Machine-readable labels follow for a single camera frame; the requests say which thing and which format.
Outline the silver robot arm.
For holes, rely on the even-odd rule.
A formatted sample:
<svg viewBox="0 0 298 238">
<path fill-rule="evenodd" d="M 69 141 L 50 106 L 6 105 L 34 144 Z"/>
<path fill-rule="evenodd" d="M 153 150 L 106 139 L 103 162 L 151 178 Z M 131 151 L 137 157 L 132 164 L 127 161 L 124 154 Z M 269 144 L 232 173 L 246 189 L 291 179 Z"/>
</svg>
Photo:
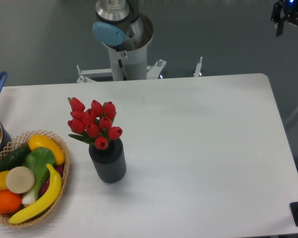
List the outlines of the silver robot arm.
<svg viewBox="0 0 298 238">
<path fill-rule="evenodd" d="M 108 50 L 114 81 L 159 79 L 166 62 L 159 59 L 147 65 L 147 47 L 153 38 L 152 22 L 139 12 L 137 0 L 98 0 L 92 33 Z M 298 0 L 274 3 L 270 20 L 276 36 L 283 33 L 284 23 L 298 28 Z"/>
</svg>

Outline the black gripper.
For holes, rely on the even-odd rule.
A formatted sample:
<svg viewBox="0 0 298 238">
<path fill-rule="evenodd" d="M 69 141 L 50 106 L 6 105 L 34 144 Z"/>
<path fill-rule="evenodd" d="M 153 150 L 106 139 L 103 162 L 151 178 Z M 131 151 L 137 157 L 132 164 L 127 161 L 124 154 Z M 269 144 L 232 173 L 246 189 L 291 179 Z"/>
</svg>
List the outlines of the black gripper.
<svg viewBox="0 0 298 238">
<path fill-rule="evenodd" d="M 277 37 L 282 35 L 285 21 L 298 27 L 298 0 L 278 0 L 273 5 L 270 19 L 276 24 Z"/>
</svg>

